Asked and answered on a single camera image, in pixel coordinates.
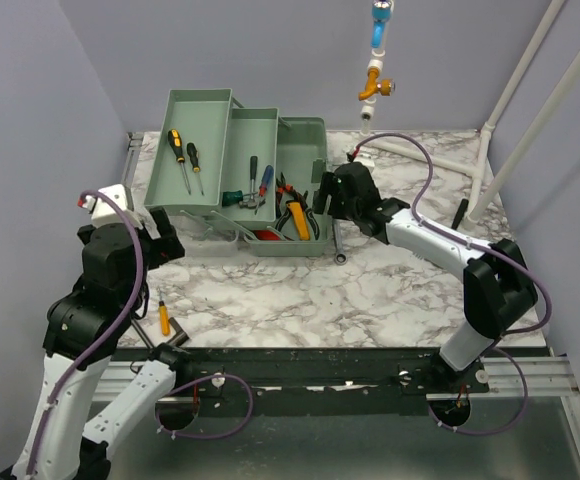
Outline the orange box cutter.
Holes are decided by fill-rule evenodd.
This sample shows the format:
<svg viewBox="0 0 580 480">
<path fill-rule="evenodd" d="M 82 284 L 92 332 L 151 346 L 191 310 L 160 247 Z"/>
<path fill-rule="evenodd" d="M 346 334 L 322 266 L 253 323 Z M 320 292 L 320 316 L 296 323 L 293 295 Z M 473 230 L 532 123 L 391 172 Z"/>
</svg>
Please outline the orange box cutter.
<svg viewBox="0 0 580 480">
<path fill-rule="evenodd" d="M 308 241 L 310 239 L 309 226 L 301 204 L 298 201 L 288 201 L 286 203 L 286 210 L 293 218 L 299 239 L 301 241 Z"/>
</svg>

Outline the orange long nose pliers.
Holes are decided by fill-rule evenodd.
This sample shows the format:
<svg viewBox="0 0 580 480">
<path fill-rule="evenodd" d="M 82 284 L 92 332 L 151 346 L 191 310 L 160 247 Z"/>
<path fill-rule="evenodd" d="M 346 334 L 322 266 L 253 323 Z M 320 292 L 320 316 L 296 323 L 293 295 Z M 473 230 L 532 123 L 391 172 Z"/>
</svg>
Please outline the orange long nose pliers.
<svg viewBox="0 0 580 480">
<path fill-rule="evenodd" d="M 281 217 L 281 201 L 283 196 L 288 194 L 293 201 L 299 202 L 302 209 L 307 209 L 305 196 L 300 194 L 292 185 L 288 184 L 283 173 L 276 178 L 275 189 L 275 211 L 277 218 Z"/>
</svg>

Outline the blue handle screwdriver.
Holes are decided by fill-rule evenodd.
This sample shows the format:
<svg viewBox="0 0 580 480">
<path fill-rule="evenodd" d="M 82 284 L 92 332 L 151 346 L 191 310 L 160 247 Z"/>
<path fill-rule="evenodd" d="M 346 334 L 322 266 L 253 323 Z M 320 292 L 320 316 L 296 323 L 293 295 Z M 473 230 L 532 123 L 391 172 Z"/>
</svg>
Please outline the blue handle screwdriver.
<svg viewBox="0 0 580 480">
<path fill-rule="evenodd" d="M 255 213 L 258 213 L 260 206 L 264 202 L 266 193 L 269 189 L 269 186 L 273 178 L 274 178 L 274 167 L 272 165 L 267 165 L 261 178 L 257 202 L 255 206 Z"/>
</svg>

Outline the green handle screwdriver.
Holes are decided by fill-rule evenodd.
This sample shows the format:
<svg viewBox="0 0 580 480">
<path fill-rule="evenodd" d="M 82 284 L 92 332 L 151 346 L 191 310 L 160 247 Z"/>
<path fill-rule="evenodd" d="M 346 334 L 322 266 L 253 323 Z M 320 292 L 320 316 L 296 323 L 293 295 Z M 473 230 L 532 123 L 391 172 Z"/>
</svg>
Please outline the green handle screwdriver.
<svg viewBox="0 0 580 480">
<path fill-rule="evenodd" d="M 224 191 L 221 197 L 221 206 L 229 207 L 242 203 L 250 198 L 250 194 L 244 193 L 242 190 Z"/>
</svg>

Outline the small black claw hammer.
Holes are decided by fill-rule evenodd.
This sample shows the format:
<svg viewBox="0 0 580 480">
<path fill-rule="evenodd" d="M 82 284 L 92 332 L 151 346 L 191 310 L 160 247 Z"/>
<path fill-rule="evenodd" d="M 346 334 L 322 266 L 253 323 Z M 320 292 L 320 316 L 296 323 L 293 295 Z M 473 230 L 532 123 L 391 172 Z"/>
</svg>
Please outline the small black claw hammer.
<svg viewBox="0 0 580 480">
<path fill-rule="evenodd" d="M 265 200 L 261 200 L 258 191 L 255 189 L 255 180 L 258 170 L 258 157 L 250 157 L 250 191 L 243 195 L 243 199 L 239 202 L 239 207 L 241 209 L 251 209 L 254 210 L 257 206 L 261 206 L 265 203 Z"/>
</svg>

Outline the green tool box clear lid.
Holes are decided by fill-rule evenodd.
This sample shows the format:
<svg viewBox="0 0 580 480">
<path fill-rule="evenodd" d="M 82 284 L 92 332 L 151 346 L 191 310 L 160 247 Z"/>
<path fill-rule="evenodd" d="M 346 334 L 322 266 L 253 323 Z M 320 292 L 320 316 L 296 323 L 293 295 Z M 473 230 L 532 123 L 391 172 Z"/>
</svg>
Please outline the green tool box clear lid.
<svg viewBox="0 0 580 480">
<path fill-rule="evenodd" d="M 167 132 L 181 135 L 185 168 L 191 185 L 188 193 L 183 175 L 167 141 Z M 199 190 L 186 144 L 199 151 Z M 314 214 L 318 240 L 301 241 L 288 221 L 281 232 L 274 226 L 275 189 L 270 187 L 258 213 L 239 205 L 221 206 L 224 191 L 250 191 L 250 157 L 258 157 L 255 189 L 267 165 L 274 177 L 281 173 L 299 193 L 312 199 L 327 169 L 326 125 L 320 117 L 283 117 L 278 108 L 248 108 L 230 89 L 172 90 L 157 138 L 150 177 L 145 187 L 146 209 L 163 207 L 171 219 L 194 221 L 217 233 L 239 233 L 252 252 L 262 257 L 319 257 L 332 241 L 330 216 Z M 290 238 L 280 241 L 257 240 L 255 230 L 271 230 Z"/>
</svg>

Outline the yellow black screwdriver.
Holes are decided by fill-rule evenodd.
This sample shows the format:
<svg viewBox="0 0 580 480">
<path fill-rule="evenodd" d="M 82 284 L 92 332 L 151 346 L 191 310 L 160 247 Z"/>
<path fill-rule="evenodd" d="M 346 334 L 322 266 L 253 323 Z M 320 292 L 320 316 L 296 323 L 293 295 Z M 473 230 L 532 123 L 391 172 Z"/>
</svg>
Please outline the yellow black screwdriver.
<svg viewBox="0 0 580 480">
<path fill-rule="evenodd" d="M 185 168 L 185 157 L 181 135 L 176 129 L 170 129 L 167 132 L 167 141 L 182 172 L 185 188 L 188 193 L 191 193 L 191 185 Z"/>
<path fill-rule="evenodd" d="M 203 182 L 201 179 L 201 167 L 200 167 L 200 162 L 199 162 L 199 151 L 193 142 L 188 142 L 186 144 L 186 151 L 187 151 L 189 160 L 190 160 L 191 165 L 192 165 L 192 170 L 196 175 L 197 183 L 199 185 L 199 190 L 200 190 L 202 195 L 205 195 Z"/>
</svg>

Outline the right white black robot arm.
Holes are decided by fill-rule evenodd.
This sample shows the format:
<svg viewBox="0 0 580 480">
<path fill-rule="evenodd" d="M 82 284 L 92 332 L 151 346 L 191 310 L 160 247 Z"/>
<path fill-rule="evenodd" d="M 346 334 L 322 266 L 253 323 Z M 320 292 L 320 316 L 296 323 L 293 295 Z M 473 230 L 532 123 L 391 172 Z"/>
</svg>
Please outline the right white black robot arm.
<svg viewBox="0 0 580 480">
<path fill-rule="evenodd" d="M 406 249 L 462 281 L 465 323 L 440 348 L 430 379 L 450 392 L 466 369 L 537 303 L 518 245 L 473 239 L 431 221 L 397 198 L 382 198 L 368 168 L 359 162 L 326 172 L 313 210 L 353 222 L 364 235 Z"/>
</svg>

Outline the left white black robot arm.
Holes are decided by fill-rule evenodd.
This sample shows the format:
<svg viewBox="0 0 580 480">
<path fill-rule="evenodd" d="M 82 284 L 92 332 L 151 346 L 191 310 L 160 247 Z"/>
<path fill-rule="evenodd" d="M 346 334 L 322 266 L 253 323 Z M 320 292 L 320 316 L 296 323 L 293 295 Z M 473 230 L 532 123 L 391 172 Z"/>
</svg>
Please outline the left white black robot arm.
<svg viewBox="0 0 580 480">
<path fill-rule="evenodd" d="M 119 338 L 147 307 L 147 273 L 184 257 L 162 207 L 130 233 L 121 220 L 79 229 L 82 273 L 72 291 L 51 305 L 43 341 L 44 377 L 30 433 L 0 479 L 105 479 L 121 440 L 160 395 L 184 393 L 192 380 L 173 347 L 160 347 L 147 373 L 132 381 L 99 416 L 88 416 L 96 387 Z"/>
</svg>

